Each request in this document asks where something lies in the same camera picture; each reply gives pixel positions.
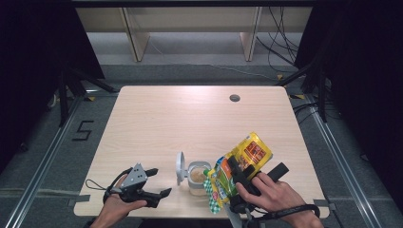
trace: snack package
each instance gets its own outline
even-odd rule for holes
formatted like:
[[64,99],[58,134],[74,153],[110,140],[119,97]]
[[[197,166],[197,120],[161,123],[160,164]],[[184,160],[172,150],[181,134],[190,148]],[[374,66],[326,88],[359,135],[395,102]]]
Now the snack package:
[[204,188],[210,197],[210,210],[213,213],[218,213],[220,210],[217,207],[222,208],[223,203],[228,202],[231,197],[238,193],[228,164],[228,159],[231,156],[235,157],[242,171],[247,169],[249,165],[253,165],[252,169],[248,169],[253,170],[253,172],[247,176],[247,179],[251,180],[262,166],[273,157],[273,154],[259,136],[252,132],[231,152],[219,158],[215,167],[205,172],[207,181],[204,183]]

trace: black handle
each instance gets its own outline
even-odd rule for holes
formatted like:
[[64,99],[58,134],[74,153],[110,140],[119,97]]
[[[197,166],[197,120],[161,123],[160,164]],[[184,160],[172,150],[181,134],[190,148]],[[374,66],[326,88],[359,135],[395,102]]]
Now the black handle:
[[274,182],[277,182],[282,176],[290,171],[283,162],[278,164],[274,169],[272,169],[267,176],[269,176]]

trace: cable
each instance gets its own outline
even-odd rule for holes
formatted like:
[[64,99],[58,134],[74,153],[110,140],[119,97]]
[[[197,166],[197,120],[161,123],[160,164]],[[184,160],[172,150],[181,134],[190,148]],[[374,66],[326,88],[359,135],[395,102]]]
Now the cable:
[[[282,13],[281,13],[281,17],[284,15],[284,7],[282,7]],[[284,41],[287,43],[287,45],[288,45],[288,42],[292,45],[292,46],[294,46],[295,48],[298,48],[298,45],[295,45],[291,40],[289,40],[288,38],[287,38],[287,36],[285,35],[285,27],[284,27],[284,21],[282,21],[282,33],[283,33],[283,37],[284,37]]]
[[270,36],[270,38],[272,39],[272,44],[271,44],[271,46],[270,46],[270,47],[265,46],[265,47],[269,50],[269,54],[268,54],[268,57],[267,57],[267,61],[268,61],[268,63],[269,63],[269,66],[270,66],[270,68],[272,68],[273,70],[280,71],[280,72],[294,72],[294,71],[278,70],[278,69],[274,68],[274,67],[272,66],[271,62],[270,62],[270,53],[273,51],[273,44],[276,43],[276,44],[278,44],[278,45],[280,46],[280,44],[277,43],[277,41],[276,41],[277,36],[278,36],[279,33],[280,33],[281,36],[283,37],[283,39],[284,39],[284,41],[285,41],[285,43],[286,43],[286,46],[287,46],[287,47],[283,47],[283,46],[281,46],[281,47],[287,49],[288,54],[290,55],[290,57],[291,57],[291,59],[292,59],[292,61],[286,60],[286,62],[293,66],[293,65],[294,65],[294,59],[293,59],[293,57],[295,57],[295,55],[294,55],[294,52],[292,52],[292,51],[290,50],[291,48],[290,48],[290,46],[289,46],[288,43],[287,43],[287,38],[285,37],[284,34],[282,34],[281,28],[280,28],[280,26],[279,26],[279,25],[281,25],[281,24],[284,24],[284,23],[283,23],[283,12],[284,12],[284,9],[283,9],[283,8],[280,8],[280,24],[278,24],[278,22],[277,22],[277,20],[276,20],[276,17],[274,16],[274,14],[273,14],[273,12],[272,12],[272,10],[271,10],[270,7],[269,7],[269,10],[270,10],[270,13],[271,13],[271,15],[272,15],[272,18],[273,18],[273,20],[275,21],[275,24],[276,24],[276,27],[277,27],[277,32],[276,32],[276,35],[275,35],[274,38],[270,35],[270,33],[268,33],[269,36]]
[[267,219],[280,219],[282,217],[289,216],[289,215],[292,215],[294,213],[298,213],[298,212],[301,212],[301,211],[314,211],[315,216],[318,217],[318,218],[320,217],[320,210],[316,205],[314,205],[314,204],[303,204],[303,205],[300,205],[300,206],[295,206],[295,207],[291,207],[291,208],[280,210],[280,211],[267,212],[267,213],[264,214],[264,216],[262,216],[260,218],[254,218],[254,220],[259,221],[259,220],[267,220]]
[[[88,183],[87,183],[88,181],[93,182],[95,185],[98,186],[98,188],[88,186]],[[94,190],[106,190],[106,188],[104,188],[103,186],[99,185],[97,182],[95,182],[94,180],[91,180],[91,179],[86,180],[86,187],[89,189],[94,189]]]
[[306,121],[308,119],[308,117],[312,116],[314,113],[317,113],[317,110],[309,113],[309,115],[306,116],[304,119],[302,119],[300,122],[298,122],[298,124],[302,124],[304,121]]
[[301,110],[303,110],[306,107],[313,107],[313,106],[317,106],[317,103],[302,104],[300,106],[293,107],[293,109],[295,110],[294,113],[296,117],[298,117],[298,114]]
[[[194,66],[194,64],[189,64],[189,63],[175,63],[175,62],[171,62],[171,61],[167,60],[167,59],[165,58],[165,55],[163,54],[163,52],[160,51],[157,47],[155,47],[154,44],[151,42],[151,40],[149,40],[148,42],[150,43],[150,45],[151,45],[152,47],[154,47],[154,49],[156,49],[156,50],[163,56],[163,58],[164,58],[164,59],[166,60],[166,62],[168,62],[169,64],[173,64],[173,65],[191,65],[191,66]],[[272,80],[272,81],[278,81],[278,79],[275,79],[275,78],[273,78],[273,77],[270,77],[270,76],[267,76],[267,75],[264,75],[264,74],[250,73],[250,72],[245,72],[245,71],[241,71],[241,70],[238,70],[238,69],[235,69],[235,68],[229,68],[229,67],[224,67],[224,66],[217,66],[217,65],[208,65],[208,66],[214,67],[214,68],[219,68],[219,69],[232,70],[232,71],[236,71],[236,72],[238,72],[238,73],[242,73],[242,74],[246,74],[246,75],[260,76],[260,77],[264,77],[264,78],[270,79],[270,80]]]
[[273,52],[274,54],[276,54],[279,58],[281,58],[282,60],[284,60],[285,62],[287,62],[289,65],[293,66],[294,63],[289,61],[288,59],[286,59],[284,56],[280,55],[278,52],[274,51],[273,49],[267,47],[265,44],[263,44],[263,42],[260,40],[260,38],[257,36],[256,39],[268,50],[270,50],[271,52]]

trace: colorful packaging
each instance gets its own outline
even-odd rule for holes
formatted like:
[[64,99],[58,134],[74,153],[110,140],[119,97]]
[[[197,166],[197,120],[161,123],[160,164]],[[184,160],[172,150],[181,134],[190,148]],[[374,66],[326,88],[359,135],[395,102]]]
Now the colorful packaging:
[[[231,168],[228,159],[234,156],[237,160],[240,170],[245,170],[249,165],[253,165],[252,170],[247,179],[251,180],[256,173],[265,165],[272,157],[272,151],[264,144],[255,132],[250,133],[242,142],[240,142],[231,152],[219,158],[213,169],[206,172],[208,182],[211,186],[209,195],[210,205],[222,207],[223,203],[229,201],[229,198],[237,195],[237,189],[231,175]],[[210,208],[213,213],[217,213],[217,208]]]

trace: wire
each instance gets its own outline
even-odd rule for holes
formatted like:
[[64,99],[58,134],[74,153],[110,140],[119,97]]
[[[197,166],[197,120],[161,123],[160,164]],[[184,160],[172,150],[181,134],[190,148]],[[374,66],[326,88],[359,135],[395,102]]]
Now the wire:
[[[98,188],[90,187],[90,186],[88,185],[88,182],[89,182],[89,181],[91,181],[92,183],[94,183],[95,185],[97,185]],[[86,187],[89,188],[89,189],[95,189],[95,190],[106,190],[106,188],[104,188],[103,186],[99,185],[97,182],[95,182],[94,180],[91,180],[91,179],[87,179],[87,180],[86,180]]]
[[[280,12],[281,12],[281,17],[282,17],[282,16],[284,15],[284,7],[282,7],[282,11],[280,11]],[[282,26],[282,35],[283,35],[284,41],[287,43],[287,45],[288,45],[288,43],[290,43],[290,44],[291,44],[292,46],[294,46],[295,48],[298,48],[298,46],[295,45],[291,40],[289,40],[289,39],[287,38],[287,36],[285,35],[284,21],[282,21],[281,26]]]
[[[269,66],[270,66],[270,68],[272,68],[273,70],[280,71],[280,72],[294,72],[294,71],[278,70],[278,69],[274,68],[274,67],[272,66],[271,62],[270,62],[270,53],[271,53],[271,52],[274,52],[274,51],[273,51],[273,45],[274,45],[274,43],[278,44],[278,45],[279,45],[280,47],[282,47],[282,48],[286,48],[286,49],[287,49],[288,54],[290,55],[290,58],[291,58],[292,61],[286,60],[286,62],[289,63],[289,64],[292,65],[292,66],[294,65],[294,61],[295,61],[295,60],[294,60],[295,54],[294,54],[294,52],[292,51],[293,49],[291,49],[291,47],[288,45],[287,38],[286,38],[285,34],[283,34],[283,32],[281,31],[281,28],[280,28],[280,25],[284,25],[284,22],[283,22],[284,8],[283,8],[283,7],[280,8],[280,22],[279,22],[279,24],[278,24],[278,21],[277,21],[276,17],[274,16],[274,14],[273,14],[273,12],[272,12],[272,10],[271,10],[270,7],[269,7],[269,10],[270,10],[270,13],[271,13],[271,15],[272,15],[272,18],[273,18],[273,20],[275,21],[275,24],[276,24],[276,27],[277,27],[277,32],[276,32],[276,35],[275,35],[274,38],[271,36],[270,32],[268,33],[269,36],[270,36],[270,38],[272,39],[272,44],[271,44],[271,46],[270,46],[270,47],[267,47],[266,45],[264,45],[264,46],[269,50],[269,54],[268,54],[268,57],[267,57],[267,61],[268,61],[268,63],[269,63]],[[284,39],[285,44],[286,44],[287,47],[284,47],[284,46],[280,45],[280,44],[276,41],[276,39],[277,39],[279,33],[280,33],[281,36],[283,37],[283,39]]]
[[310,104],[302,104],[300,106],[293,107],[293,109],[295,110],[294,113],[296,114],[296,117],[298,117],[298,114],[301,110],[305,109],[306,107],[315,107],[315,106],[317,106],[317,102]]
[[[165,57],[165,55],[163,54],[163,52],[160,51],[157,47],[155,47],[154,44],[151,42],[151,40],[149,40],[148,42],[150,43],[150,45],[151,45],[152,47],[154,47],[154,49],[156,49],[156,50],[163,56],[163,58],[164,58],[164,59],[166,60],[166,62],[168,62],[169,64],[173,64],[173,65],[191,65],[191,66],[195,66],[194,64],[189,64],[189,63],[175,63],[175,62],[171,62],[171,61],[167,60],[166,57]],[[264,74],[250,73],[250,72],[245,72],[245,71],[242,71],[242,70],[238,70],[238,69],[230,68],[230,67],[224,67],[224,66],[217,66],[217,65],[208,65],[208,66],[214,67],[214,68],[219,68],[219,69],[232,70],[232,71],[236,71],[236,72],[238,72],[238,73],[242,73],[242,74],[246,74],[246,75],[260,76],[260,77],[263,77],[263,78],[266,78],[266,79],[269,79],[269,80],[272,80],[272,81],[278,81],[278,79],[273,78],[273,77],[270,77],[270,76],[267,76],[267,75],[264,75]]]
[[256,39],[268,50],[270,50],[271,52],[273,52],[274,54],[276,54],[279,58],[281,58],[282,60],[284,60],[285,62],[287,62],[290,65],[294,65],[293,62],[289,61],[288,59],[286,59],[284,56],[280,55],[278,52],[274,51],[273,49],[269,48],[268,46],[266,46],[265,44],[263,44],[263,42],[260,40],[260,38],[257,36]]
[[300,122],[298,122],[298,124],[302,124],[304,121],[306,121],[308,119],[308,117],[312,116],[315,113],[317,113],[317,110],[314,111],[314,112],[309,113],[309,115],[306,116],[304,119],[302,119]]

